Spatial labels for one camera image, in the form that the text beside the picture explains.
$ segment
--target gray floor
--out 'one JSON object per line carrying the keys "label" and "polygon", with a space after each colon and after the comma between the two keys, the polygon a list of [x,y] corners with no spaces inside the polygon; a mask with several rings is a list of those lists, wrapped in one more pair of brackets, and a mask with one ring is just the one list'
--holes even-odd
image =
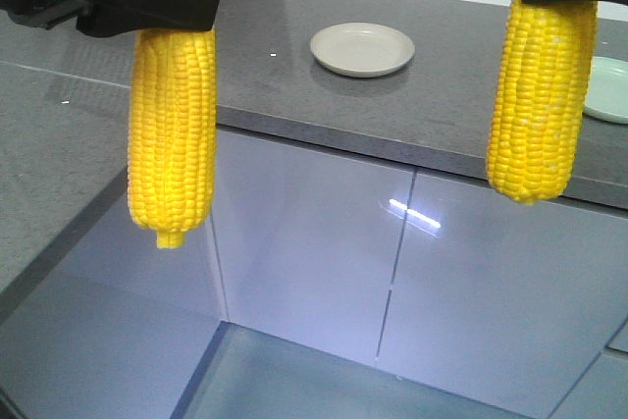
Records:
{"label": "gray floor", "polygon": [[521,419],[229,325],[184,419]]}

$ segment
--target glossy cabinet door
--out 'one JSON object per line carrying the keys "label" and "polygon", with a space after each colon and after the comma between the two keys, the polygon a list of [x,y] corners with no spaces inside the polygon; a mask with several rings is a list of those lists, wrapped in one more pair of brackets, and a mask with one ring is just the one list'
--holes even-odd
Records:
{"label": "glossy cabinet door", "polygon": [[419,174],[378,366],[545,418],[619,329],[628,220]]}
{"label": "glossy cabinet door", "polygon": [[229,319],[372,365],[412,172],[230,131],[218,149]]}
{"label": "glossy cabinet door", "polygon": [[626,419],[628,355],[603,353],[550,419]]}
{"label": "glossy cabinet door", "polygon": [[219,325],[205,229],[159,250],[126,200],[0,326],[0,383],[29,419],[168,419]]}
{"label": "glossy cabinet door", "polygon": [[624,326],[624,329],[622,329],[617,337],[612,340],[610,347],[628,352],[628,324]]}

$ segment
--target countertop surface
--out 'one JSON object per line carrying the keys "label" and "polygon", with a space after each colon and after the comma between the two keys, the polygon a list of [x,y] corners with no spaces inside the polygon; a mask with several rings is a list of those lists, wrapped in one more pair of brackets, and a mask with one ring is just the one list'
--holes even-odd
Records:
{"label": "countertop surface", "polygon": [[[451,0],[222,0],[219,123],[483,179],[507,9]],[[319,66],[319,29],[405,32],[401,71]],[[601,21],[598,55],[628,60],[628,24]],[[92,39],[0,15],[0,291],[124,169],[133,34]],[[585,118],[565,195],[628,209],[628,127]]]}

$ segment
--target cabinet door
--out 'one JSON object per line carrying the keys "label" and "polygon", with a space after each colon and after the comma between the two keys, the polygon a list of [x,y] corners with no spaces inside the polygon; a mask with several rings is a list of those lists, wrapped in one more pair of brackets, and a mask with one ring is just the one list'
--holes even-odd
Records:
{"label": "cabinet door", "polygon": [[628,306],[628,220],[419,175],[379,366],[547,417]]}
{"label": "cabinet door", "polygon": [[551,419],[626,419],[628,356],[603,353]]}
{"label": "cabinet door", "polygon": [[624,352],[628,352],[628,324],[624,326],[617,337],[613,339],[610,344],[612,348],[616,348],[617,350],[623,350]]}
{"label": "cabinet door", "polygon": [[372,365],[412,172],[225,131],[218,148],[230,320]]}

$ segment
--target kitchen counter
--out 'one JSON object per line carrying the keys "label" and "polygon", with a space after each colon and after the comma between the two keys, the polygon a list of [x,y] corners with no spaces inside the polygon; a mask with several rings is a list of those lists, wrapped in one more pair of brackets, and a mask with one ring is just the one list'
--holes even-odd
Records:
{"label": "kitchen counter", "polygon": [[[222,0],[219,123],[483,179],[507,9],[451,0]],[[408,67],[334,75],[309,38],[344,22],[404,31]],[[628,60],[628,24],[597,54]],[[0,16],[0,291],[126,165],[133,34],[95,40]],[[586,118],[565,195],[628,209],[628,127]]]}

